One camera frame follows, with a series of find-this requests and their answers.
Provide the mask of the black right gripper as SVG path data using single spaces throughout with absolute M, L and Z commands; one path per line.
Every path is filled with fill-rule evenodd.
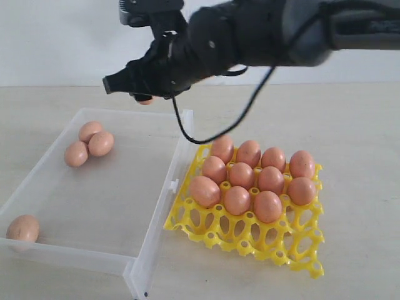
M 203 79 L 230 76 L 240 63 L 237 17 L 243 1 L 203 6 L 186 19 L 185 31 L 154 37 L 140 59 L 104 76 L 106 94 L 128 93 L 134 98 L 177 96 Z

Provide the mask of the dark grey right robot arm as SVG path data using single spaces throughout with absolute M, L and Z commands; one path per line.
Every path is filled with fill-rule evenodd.
M 157 34 L 142 58 L 104 77 L 108 94 L 169 99 L 237 65 L 310 68 L 342 49 L 399 49 L 396 1 L 228 1 L 165 18 L 150 19 Z

